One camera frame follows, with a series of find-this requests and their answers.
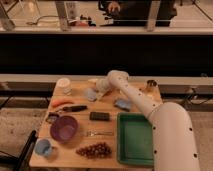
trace bunch of grapes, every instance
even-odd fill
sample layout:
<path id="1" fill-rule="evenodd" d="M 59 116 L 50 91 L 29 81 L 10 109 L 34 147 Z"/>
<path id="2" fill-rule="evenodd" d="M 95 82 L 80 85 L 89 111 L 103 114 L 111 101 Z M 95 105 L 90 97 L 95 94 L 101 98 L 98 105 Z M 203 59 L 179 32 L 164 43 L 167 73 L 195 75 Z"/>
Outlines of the bunch of grapes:
<path id="1" fill-rule="evenodd" d="M 87 158 L 106 158 L 111 155 L 112 150 L 105 142 L 99 142 L 77 149 L 76 153 Z"/>

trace chair leg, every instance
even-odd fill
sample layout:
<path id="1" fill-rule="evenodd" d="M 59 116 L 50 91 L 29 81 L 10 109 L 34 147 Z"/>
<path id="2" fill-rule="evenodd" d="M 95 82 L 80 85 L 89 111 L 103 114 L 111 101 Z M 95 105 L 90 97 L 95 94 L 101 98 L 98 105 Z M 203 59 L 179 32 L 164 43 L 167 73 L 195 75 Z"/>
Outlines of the chair leg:
<path id="1" fill-rule="evenodd" d="M 0 164 L 4 166 L 16 165 L 18 163 L 18 157 L 12 156 L 0 156 Z"/>
<path id="2" fill-rule="evenodd" d="M 24 146 L 22 152 L 21 152 L 21 155 L 20 155 L 19 158 L 18 158 L 18 163 L 17 163 L 17 165 L 13 168 L 13 171 L 19 171 L 19 170 L 20 170 L 20 167 L 21 167 L 21 165 L 22 165 L 22 162 L 23 162 L 23 160 L 25 159 L 26 154 L 27 154 L 27 152 L 28 152 L 28 150 L 29 150 L 31 144 L 34 143 L 34 142 L 36 141 L 36 139 L 37 139 L 37 137 L 36 137 L 36 131 L 33 130 L 33 131 L 31 132 L 31 134 L 30 134 L 30 136 L 29 136 L 29 138 L 28 138 L 28 140 L 27 140 L 27 142 L 26 142 L 26 144 L 25 144 L 25 146 Z"/>

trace wooden table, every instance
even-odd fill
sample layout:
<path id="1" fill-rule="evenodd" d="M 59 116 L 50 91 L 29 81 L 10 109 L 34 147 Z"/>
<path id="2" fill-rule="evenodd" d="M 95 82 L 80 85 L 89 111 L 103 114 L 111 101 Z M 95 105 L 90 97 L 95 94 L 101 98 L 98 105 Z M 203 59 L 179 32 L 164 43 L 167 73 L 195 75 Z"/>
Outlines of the wooden table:
<path id="1" fill-rule="evenodd" d="M 132 82 L 132 85 L 141 89 L 141 91 L 145 90 L 146 84 L 144 83 L 136 83 Z M 71 115 L 75 117 L 78 121 L 79 128 L 74 138 L 70 140 L 70 142 L 66 144 L 60 144 L 57 141 L 53 140 L 50 136 L 49 129 L 50 124 L 45 121 L 48 113 L 50 111 L 57 110 L 57 108 L 53 109 L 51 107 L 51 102 L 48 107 L 47 114 L 45 119 L 41 125 L 38 139 L 46 138 L 50 140 L 53 148 L 53 154 L 48 157 L 42 157 L 33 152 L 32 157 L 30 159 L 31 167 L 58 167 L 58 168 L 129 168 L 132 166 L 123 165 L 117 162 L 116 159 L 116 146 L 117 146 L 117 130 L 116 130 L 116 116 L 119 112 L 124 112 L 121 109 L 114 107 L 113 102 L 116 98 L 126 98 L 119 90 L 114 90 L 113 92 L 105 95 L 101 100 L 96 102 L 88 101 L 84 96 L 84 91 L 86 88 L 94 87 L 94 83 L 88 81 L 75 81 L 71 84 L 72 92 L 69 95 L 70 99 L 75 102 L 75 105 L 84 104 L 88 106 L 87 110 L 81 112 L 72 112 L 72 113 L 62 113 L 61 115 Z M 162 102 L 159 89 L 156 88 L 153 92 L 148 94 L 151 98 L 158 102 Z M 54 90 L 51 101 L 54 99 L 63 98 L 61 90 L 58 90 L 57 87 Z M 89 114 L 91 111 L 97 112 L 109 112 L 110 113 L 110 122 L 103 121 L 90 121 Z M 133 105 L 131 112 L 139 112 L 137 108 Z M 113 136 L 93 136 L 86 137 L 86 131 L 110 131 L 114 132 Z M 80 147 L 85 147 L 88 145 L 96 144 L 97 142 L 106 142 L 112 149 L 112 154 L 110 158 L 104 159 L 87 159 L 76 154 L 76 149 Z"/>

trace gray floor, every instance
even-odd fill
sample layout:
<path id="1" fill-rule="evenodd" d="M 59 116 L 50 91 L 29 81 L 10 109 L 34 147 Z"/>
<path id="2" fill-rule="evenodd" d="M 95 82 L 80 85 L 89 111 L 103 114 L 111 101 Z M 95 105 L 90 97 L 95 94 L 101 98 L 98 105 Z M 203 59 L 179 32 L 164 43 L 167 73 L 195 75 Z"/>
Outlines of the gray floor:
<path id="1" fill-rule="evenodd" d="M 0 110 L 0 149 L 19 156 L 30 132 L 39 130 L 47 110 L 45 106 L 47 106 L 45 98 L 12 98 Z M 194 126 L 201 171 L 212 171 L 213 111 L 189 113 Z M 11 168 L 0 167 L 0 170 L 10 171 Z"/>

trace white cup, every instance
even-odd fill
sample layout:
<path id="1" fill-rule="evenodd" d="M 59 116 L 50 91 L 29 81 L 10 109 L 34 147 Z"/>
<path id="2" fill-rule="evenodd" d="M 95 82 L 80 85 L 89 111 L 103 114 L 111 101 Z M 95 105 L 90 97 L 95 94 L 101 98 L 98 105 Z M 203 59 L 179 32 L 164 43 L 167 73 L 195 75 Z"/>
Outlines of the white cup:
<path id="1" fill-rule="evenodd" d="M 66 95 L 71 93 L 71 81 L 68 78 L 60 78 L 56 86 Z"/>

